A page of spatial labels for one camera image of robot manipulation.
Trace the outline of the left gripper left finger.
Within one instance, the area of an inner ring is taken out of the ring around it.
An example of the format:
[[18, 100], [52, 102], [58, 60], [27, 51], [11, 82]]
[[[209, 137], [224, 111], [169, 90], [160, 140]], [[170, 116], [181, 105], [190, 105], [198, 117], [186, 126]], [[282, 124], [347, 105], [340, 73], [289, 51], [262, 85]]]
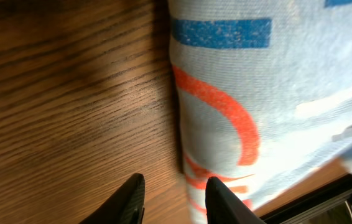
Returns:
[[80, 224], [141, 224], [144, 199], [144, 176], [135, 173]]

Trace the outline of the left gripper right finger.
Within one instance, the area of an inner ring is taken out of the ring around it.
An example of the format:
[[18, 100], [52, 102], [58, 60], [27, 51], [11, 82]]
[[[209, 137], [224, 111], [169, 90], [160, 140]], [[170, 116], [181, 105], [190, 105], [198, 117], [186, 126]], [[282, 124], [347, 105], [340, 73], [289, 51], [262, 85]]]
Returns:
[[206, 183], [205, 205], [208, 224], [266, 224], [217, 177]]

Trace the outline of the light blue printed t-shirt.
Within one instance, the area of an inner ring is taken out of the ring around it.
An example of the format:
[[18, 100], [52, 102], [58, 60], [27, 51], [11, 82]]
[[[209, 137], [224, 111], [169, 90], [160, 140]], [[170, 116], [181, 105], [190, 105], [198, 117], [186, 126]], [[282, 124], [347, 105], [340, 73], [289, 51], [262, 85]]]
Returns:
[[256, 209], [340, 158], [352, 174], [352, 1], [174, 0], [190, 218], [207, 179]]

